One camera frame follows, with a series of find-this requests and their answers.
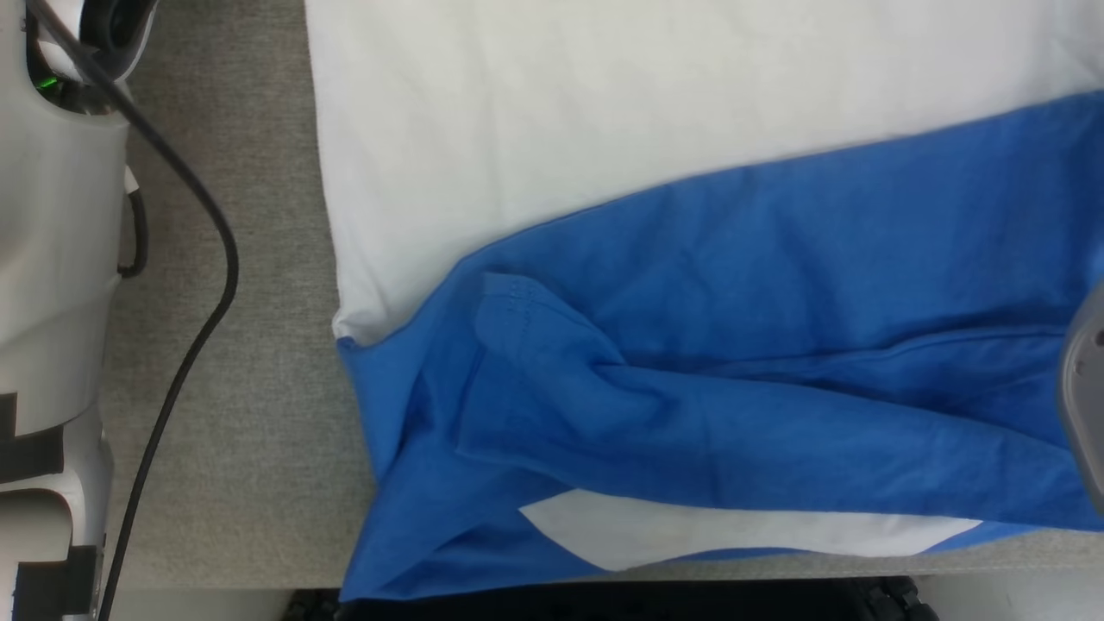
gray fabric surface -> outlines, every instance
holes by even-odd
[[[125,586],[331,587],[373,493],[332,345],[333,253],[322,202],[302,0],[166,0],[131,80],[139,104],[219,197],[242,252],[238,301],[184,388],[146,488]],[[146,436],[222,286],[217,238],[145,145],[147,273],[112,317],[102,406],[116,457],[114,541]],[[1041,533],[907,559],[790,556],[677,564],[646,579],[924,573],[1104,566],[1104,538]]]

white cloth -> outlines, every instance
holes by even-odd
[[[1094,0],[307,0],[307,18],[333,329],[361,344],[464,254],[531,224],[1104,84]],[[609,568],[733,545],[914,554],[972,527],[638,503],[573,492],[523,513],[584,558],[603,538],[650,541],[598,554]]]

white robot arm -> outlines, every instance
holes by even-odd
[[[117,90],[113,103],[103,85],[132,70],[156,0],[38,2],[78,33],[100,69],[98,91],[84,84],[89,72],[73,62],[73,45],[66,52],[39,28],[25,1],[0,0],[0,621],[91,620],[112,478],[97,392],[119,282],[127,118],[137,115],[132,106],[117,114],[127,103]],[[233,273],[236,282],[236,260]],[[223,313],[232,297],[227,280]],[[159,429],[216,315],[189,351]]]

